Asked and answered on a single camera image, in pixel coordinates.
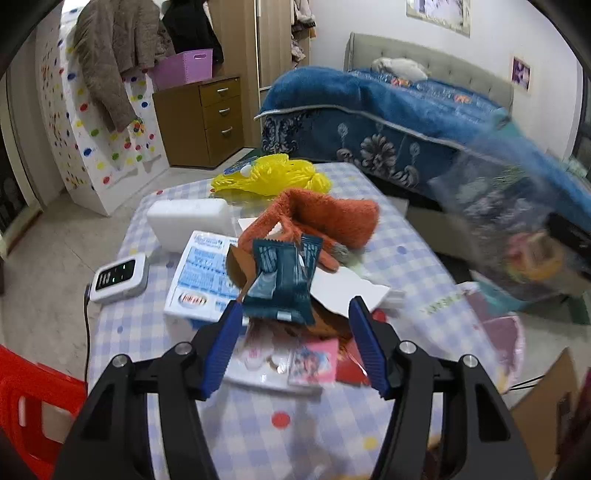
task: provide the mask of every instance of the upholstered headboard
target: upholstered headboard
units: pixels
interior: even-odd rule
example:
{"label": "upholstered headboard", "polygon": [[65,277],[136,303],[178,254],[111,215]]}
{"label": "upholstered headboard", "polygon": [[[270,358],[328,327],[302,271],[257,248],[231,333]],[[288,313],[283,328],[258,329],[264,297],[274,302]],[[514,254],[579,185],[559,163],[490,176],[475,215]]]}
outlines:
{"label": "upholstered headboard", "polygon": [[380,57],[415,60],[436,80],[486,95],[510,112],[513,107],[513,85],[510,82],[446,53],[393,38],[352,33],[345,51],[344,71],[368,68]]}

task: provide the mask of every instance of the black jacket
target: black jacket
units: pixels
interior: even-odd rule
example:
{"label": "black jacket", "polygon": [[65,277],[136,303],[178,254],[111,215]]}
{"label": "black jacket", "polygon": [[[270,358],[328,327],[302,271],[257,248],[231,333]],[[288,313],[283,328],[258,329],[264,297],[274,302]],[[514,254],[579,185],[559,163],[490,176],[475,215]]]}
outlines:
{"label": "black jacket", "polygon": [[223,63],[223,51],[203,10],[203,0],[172,0],[163,18],[174,51],[213,49],[213,62]]}

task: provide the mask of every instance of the table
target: table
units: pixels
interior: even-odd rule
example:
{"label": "table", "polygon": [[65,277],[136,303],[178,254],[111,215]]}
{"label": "table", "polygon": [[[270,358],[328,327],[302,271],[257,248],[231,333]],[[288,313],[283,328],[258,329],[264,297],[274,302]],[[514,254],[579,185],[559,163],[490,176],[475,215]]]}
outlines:
{"label": "table", "polygon": [[[392,288],[406,292],[399,315],[387,312],[402,339],[429,354],[457,360],[476,355],[494,382],[501,369],[496,352],[477,318],[431,249],[381,192],[350,164],[316,166],[333,182],[339,198],[378,202],[378,227],[365,248],[363,264]],[[162,355],[173,345],[163,318],[168,288],[180,259],[163,251],[147,223],[146,212],[161,199],[205,198],[210,181],[155,192],[140,203],[119,250],[123,257],[144,251],[150,258],[146,291],[103,307],[92,341],[90,385],[111,358],[127,353],[134,361]],[[243,192],[225,198],[232,216],[253,217],[270,202]],[[235,222],[236,234],[240,233]],[[220,479],[333,479],[369,476],[392,411],[370,388],[343,384],[317,397],[292,397],[222,383],[205,403],[198,403],[203,430]],[[150,445],[155,475],[167,479],[157,399],[148,399]],[[441,398],[433,406],[431,435],[441,431]]]}

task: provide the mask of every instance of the teal snack packet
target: teal snack packet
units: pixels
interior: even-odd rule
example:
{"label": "teal snack packet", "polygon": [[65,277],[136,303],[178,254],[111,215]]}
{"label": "teal snack packet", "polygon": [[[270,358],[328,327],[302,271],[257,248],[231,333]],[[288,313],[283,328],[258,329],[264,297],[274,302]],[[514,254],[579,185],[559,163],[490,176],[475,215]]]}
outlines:
{"label": "teal snack packet", "polygon": [[296,244],[254,240],[256,279],[242,306],[244,315],[311,326],[316,322],[310,303],[310,283],[322,240],[303,235]]}

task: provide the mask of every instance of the wooden drawer cabinet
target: wooden drawer cabinet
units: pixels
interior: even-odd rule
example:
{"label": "wooden drawer cabinet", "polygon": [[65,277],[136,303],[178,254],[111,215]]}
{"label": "wooden drawer cabinet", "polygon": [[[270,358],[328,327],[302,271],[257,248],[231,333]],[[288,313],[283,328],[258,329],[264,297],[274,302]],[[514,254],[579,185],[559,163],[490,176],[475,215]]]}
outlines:
{"label": "wooden drawer cabinet", "polygon": [[154,93],[168,163],[217,167],[244,147],[240,77],[218,77]]}

